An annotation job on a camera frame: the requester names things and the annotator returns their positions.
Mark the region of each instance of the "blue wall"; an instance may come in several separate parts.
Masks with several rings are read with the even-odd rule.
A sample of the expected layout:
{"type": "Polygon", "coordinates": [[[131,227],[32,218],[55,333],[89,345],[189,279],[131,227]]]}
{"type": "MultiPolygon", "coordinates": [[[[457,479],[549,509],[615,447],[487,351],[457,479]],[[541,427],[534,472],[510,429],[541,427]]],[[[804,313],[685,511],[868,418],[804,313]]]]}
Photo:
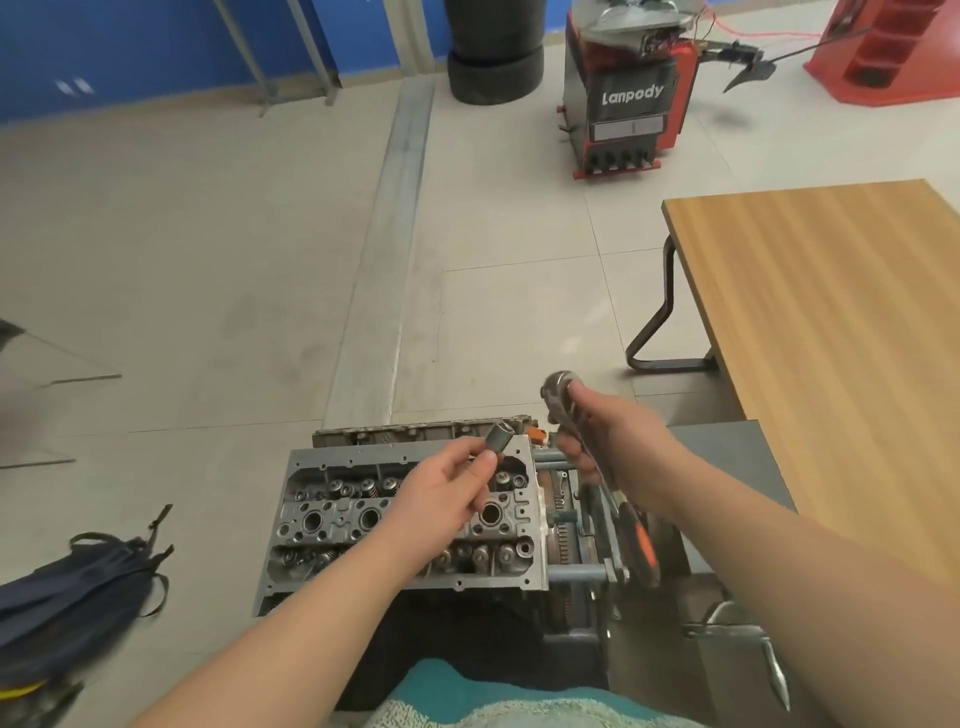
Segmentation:
{"type": "Polygon", "coordinates": [[[313,0],[341,73],[400,65],[383,0],[313,0]]]}
{"type": "MultiPolygon", "coordinates": [[[[546,0],[547,33],[564,28],[569,10],[570,0],[546,0]]],[[[450,52],[452,38],[450,26],[446,22],[444,0],[423,0],[423,16],[426,19],[426,31],[430,37],[430,50],[433,51],[434,58],[445,57],[450,52]]]]}
{"type": "MultiPolygon", "coordinates": [[[[285,0],[228,3],[268,76],[312,68],[285,0]]],[[[311,3],[302,6],[332,65],[311,3]]],[[[0,122],[251,80],[210,0],[0,2],[0,122]]]]}

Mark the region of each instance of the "table leg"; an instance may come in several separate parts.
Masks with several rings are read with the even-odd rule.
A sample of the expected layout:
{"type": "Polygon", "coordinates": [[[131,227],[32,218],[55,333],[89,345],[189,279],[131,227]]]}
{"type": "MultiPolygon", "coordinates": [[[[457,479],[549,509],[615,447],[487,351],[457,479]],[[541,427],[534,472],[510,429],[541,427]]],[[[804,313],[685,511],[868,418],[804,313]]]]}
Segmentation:
{"type": "Polygon", "coordinates": [[[717,368],[716,356],[713,351],[701,359],[657,359],[647,361],[637,359],[637,352],[643,345],[653,338],[658,329],[670,318],[673,313],[673,258],[677,252],[673,236],[667,235],[663,244],[663,305],[653,315],[647,325],[640,330],[627,347],[627,366],[645,374],[678,374],[680,372],[707,372],[717,368]]]}

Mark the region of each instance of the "ratchet wrench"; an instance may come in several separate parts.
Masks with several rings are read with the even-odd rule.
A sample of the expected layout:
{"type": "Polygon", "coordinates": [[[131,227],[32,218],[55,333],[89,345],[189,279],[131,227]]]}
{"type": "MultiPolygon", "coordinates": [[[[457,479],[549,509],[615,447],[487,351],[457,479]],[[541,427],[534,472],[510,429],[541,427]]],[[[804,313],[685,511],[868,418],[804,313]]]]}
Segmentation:
{"type": "Polygon", "coordinates": [[[614,497],[612,493],[616,488],[613,467],[606,451],[597,441],[587,413],[577,406],[567,391],[573,381],[581,379],[570,371],[554,372],[540,388],[540,396],[546,404],[551,422],[576,437],[584,452],[596,464],[600,475],[600,492],[610,504],[617,541],[628,554],[634,575],[644,586],[657,586],[660,583],[660,564],[650,536],[633,504],[622,493],[618,493],[619,497],[614,497]]]}

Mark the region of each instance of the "person's left hand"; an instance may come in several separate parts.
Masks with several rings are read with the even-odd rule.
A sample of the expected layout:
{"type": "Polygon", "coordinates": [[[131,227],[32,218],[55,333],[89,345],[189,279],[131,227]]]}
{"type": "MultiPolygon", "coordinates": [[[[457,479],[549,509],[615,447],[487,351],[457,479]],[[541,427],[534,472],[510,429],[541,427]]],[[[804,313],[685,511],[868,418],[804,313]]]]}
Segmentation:
{"type": "Polygon", "coordinates": [[[487,502],[497,456],[486,446],[483,438],[462,437],[422,460],[374,530],[389,538],[411,576],[449,546],[487,502]],[[468,465],[471,455],[476,458],[468,465]]]}

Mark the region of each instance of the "tire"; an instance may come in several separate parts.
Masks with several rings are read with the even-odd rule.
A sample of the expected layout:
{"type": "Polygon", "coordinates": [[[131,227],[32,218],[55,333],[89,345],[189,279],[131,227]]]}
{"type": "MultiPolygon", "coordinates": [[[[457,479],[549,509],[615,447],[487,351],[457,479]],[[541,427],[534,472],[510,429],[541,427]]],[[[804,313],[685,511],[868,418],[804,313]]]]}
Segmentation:
{"type": "Polygon", "coordinates": [[[444,0],[444,7],[462,60],[514,61],[543,43],[545,0],[444,0]]]}
{"type": "Polygon", "coordinates": [[[470,64],[451,53],[446,59],[453,98],[474,106],[493,106],[523,98],[543,79],[543,46],[518,61],[470,64]]]}

